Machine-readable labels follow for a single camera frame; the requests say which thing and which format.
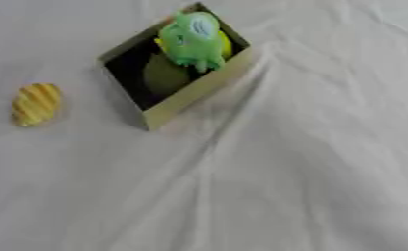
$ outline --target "white surface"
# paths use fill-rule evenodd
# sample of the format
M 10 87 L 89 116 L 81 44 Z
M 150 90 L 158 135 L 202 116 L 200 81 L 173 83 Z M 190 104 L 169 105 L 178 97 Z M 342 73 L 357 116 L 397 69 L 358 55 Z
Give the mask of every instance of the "white surface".
M 205 1 L 257 64 L 148 133 L 95 58 L 187 3 L 0 0 L 0 251 L 408 251 L 408 0 Z

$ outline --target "yellow toy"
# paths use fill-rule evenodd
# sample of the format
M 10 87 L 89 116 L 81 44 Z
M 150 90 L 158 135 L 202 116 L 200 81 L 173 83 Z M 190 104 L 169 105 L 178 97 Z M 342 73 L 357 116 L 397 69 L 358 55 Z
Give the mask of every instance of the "yellow toy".
M 12 117 L 17 126 L 37 126 L 54 117 L 61 106 L 61 91 L 51 83 L 22 87 L 12 102 Z

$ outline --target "open box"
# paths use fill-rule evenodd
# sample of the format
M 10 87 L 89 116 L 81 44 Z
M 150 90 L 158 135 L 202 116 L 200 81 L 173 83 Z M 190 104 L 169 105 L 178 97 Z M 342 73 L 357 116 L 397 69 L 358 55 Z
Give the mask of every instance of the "open box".
M 143 69 L 151 54 L 160 52 L 153 39 L 166 21 L 149 27 L 99 58 L 110 79 L 117 82 L 135 104 L 149 130 L 157 129 L 188 105 L 239 77 L 251 61 L 250 44 L 203 4 L 196 3 L 183 11 L 208 12 L 218 19 L 221 30 L 233 45 L 233 55 L 221 69 L 205 75 L 190 70 L 191 82 L 185 87 L 162 99 L 154 96 L 145 85 Z

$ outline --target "dark object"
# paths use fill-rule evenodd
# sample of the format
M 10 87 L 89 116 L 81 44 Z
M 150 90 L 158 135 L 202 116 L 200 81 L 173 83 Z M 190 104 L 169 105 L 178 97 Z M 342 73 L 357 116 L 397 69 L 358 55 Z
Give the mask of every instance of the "dark object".
M 143 74 L 146 87 L 159 97 L 170 96 L 190 83 L 187 68 L 175 65 L 164 54 L 152 54 Z

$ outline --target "green plush toy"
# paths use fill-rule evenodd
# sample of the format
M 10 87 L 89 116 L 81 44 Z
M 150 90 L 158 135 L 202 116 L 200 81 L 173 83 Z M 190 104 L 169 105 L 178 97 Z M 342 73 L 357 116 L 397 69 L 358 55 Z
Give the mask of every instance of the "green plush toy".
M 199 73 L 225 63 L 218 20 L 206 12 L 177 13 L 159 32 L 166 55 L 178 65 L 194 65 Z

